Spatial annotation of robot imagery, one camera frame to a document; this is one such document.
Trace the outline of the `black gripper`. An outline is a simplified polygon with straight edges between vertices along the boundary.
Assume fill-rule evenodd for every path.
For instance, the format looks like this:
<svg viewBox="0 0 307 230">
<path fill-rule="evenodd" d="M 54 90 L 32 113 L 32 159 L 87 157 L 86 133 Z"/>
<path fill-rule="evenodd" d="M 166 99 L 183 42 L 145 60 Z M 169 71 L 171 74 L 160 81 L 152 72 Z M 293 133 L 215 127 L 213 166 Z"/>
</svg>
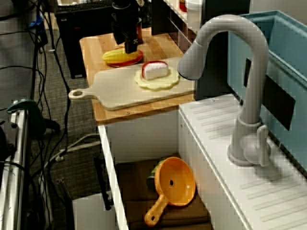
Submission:
<svg viewBox="0 0 307 230">
<path fill-rule="evenodd" d="M 125 43 L 125 52 L 127 54 L 137 51 L 138 35 L 137 23 L 139 16 L 137 11 L 115 11 L 111 14 L 111 28 L 116 43 Z"/>
</svg>

